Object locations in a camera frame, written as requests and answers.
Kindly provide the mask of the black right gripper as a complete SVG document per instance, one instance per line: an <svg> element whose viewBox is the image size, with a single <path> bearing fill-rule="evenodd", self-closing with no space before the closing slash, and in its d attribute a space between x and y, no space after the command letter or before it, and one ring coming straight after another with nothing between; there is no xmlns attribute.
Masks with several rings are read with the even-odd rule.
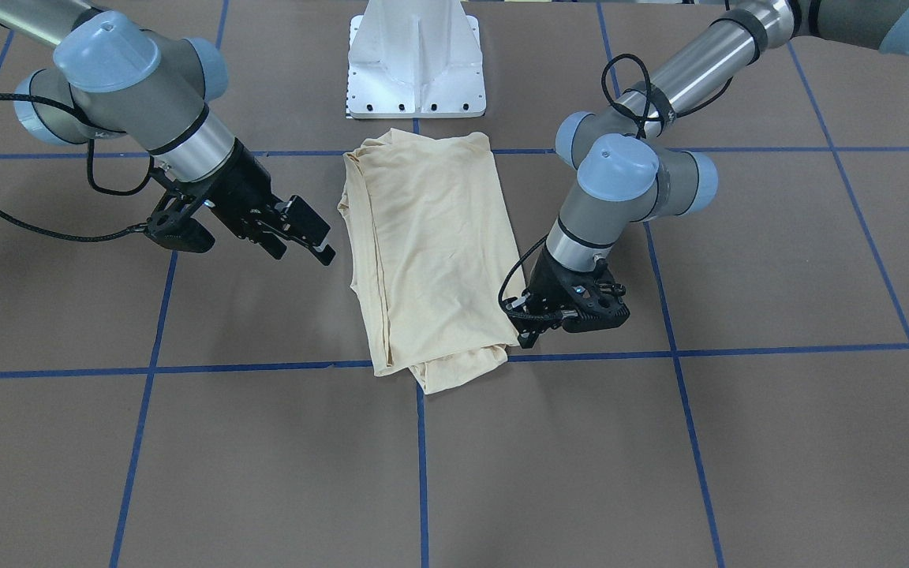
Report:
<svg viewBox="0 0 909 568"><path fill-rule="evenodd" d="M258 244L275 260L287 252L281 238L302 245L322 266L331 265L335 258L327 240L328 223L302 197L282 202L275 196L267 170L240 140L234 141L215 173L197 182L182 182L180 188L210 201L213 215L235 237Z"/></svg>

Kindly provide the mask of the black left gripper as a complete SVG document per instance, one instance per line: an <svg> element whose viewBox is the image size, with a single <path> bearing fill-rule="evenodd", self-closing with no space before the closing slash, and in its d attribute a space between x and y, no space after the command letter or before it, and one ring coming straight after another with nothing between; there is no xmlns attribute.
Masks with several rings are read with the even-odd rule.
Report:
<svg viewBox="0 0 909 568"><path fill-rule="evenodd" d="M562 328L567 294L563 287L566 269L549 255L545 247L533 247L540 255L521 295L502 299L502 310L517 330L521 349L532 349L537 339L552 328Z"/></svg>

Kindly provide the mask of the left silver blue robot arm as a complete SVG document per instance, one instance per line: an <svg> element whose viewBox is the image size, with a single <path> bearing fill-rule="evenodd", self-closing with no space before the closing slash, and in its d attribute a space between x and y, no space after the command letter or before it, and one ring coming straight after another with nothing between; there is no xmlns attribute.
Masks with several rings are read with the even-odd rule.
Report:
<svg viewBox="0 0 909 568"><path fill-rule="evenodd" d="M714 199L719 176L701 152L670 151L653 139L704 109L762 54L798 36L909 55L909 1L737 1L656 71L634 54L642 78L607 108L560 123L555 153L576 180L551 229L531 252L537 262L519 296L498 302L524 349L545 331L601 331L627 321L625 287L608 259L628 224L687 216Z"/></svg>

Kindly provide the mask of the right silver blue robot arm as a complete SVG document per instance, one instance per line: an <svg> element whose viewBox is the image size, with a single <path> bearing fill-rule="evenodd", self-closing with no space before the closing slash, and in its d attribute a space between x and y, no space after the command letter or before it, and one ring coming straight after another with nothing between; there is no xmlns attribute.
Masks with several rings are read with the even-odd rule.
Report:
<svg viewBox="0 0 909 568"><path fill-rule="evenodd" d="M30 134L86 145L87 166L97 140L130 136L148 153L144 183L160 184L163 196L123 236L141 233L159 247L202 254L214 244L195 219L205 207L275 259L288 241L324 265L335 258L328 224L299 196L275 196L267 170L210 109L228 84L214 44L169 39L87 1L0 1L0 26L53 50L53 68L0 93Z"/></svg>

